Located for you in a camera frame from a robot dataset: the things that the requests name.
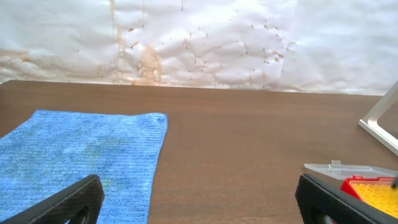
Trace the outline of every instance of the silver bracket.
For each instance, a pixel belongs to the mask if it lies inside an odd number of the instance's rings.
[[[381,144],[386,146],[398,156],[398,140],[390,133],[382,129],[377,120],[383,115],[384,112],[391,107],[393,103],[398,100],[398,82],[396,82],[387,93],[373,106],[369,113],[361,120],[359,125],[365,129],[369,134],[376,138]]]

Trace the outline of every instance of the wooden table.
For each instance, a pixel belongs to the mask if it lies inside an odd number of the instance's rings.
[[[304,163],[398,170],[398,157],[358,126],[378,99],[11,81],[0,85],[0,136],[37,109],[167,113],[149,223],[301,223],[294,193]],[[395,136],[397,112],[381,119]]]

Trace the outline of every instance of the blue cloth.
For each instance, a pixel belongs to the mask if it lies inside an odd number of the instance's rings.
[[[98,223],[147,223],[167,115],[38,110],[0,139],[0,221],[97,174]]]

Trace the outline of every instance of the yellow insert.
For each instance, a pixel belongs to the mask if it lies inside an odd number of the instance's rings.
[[[398,218],[398,189],[391,185],[352,184],[356,193],[369,205]]]

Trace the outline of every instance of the transparent lid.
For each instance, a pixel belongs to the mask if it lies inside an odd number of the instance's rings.
[[[364,178],[397,177],[398,175],[398,171],[395,170],[372,166],[343,165],[340,161],[331,161],[331,164],[304,164],[304,166],[338,180],[345,180],[353,175],[361,175]]]

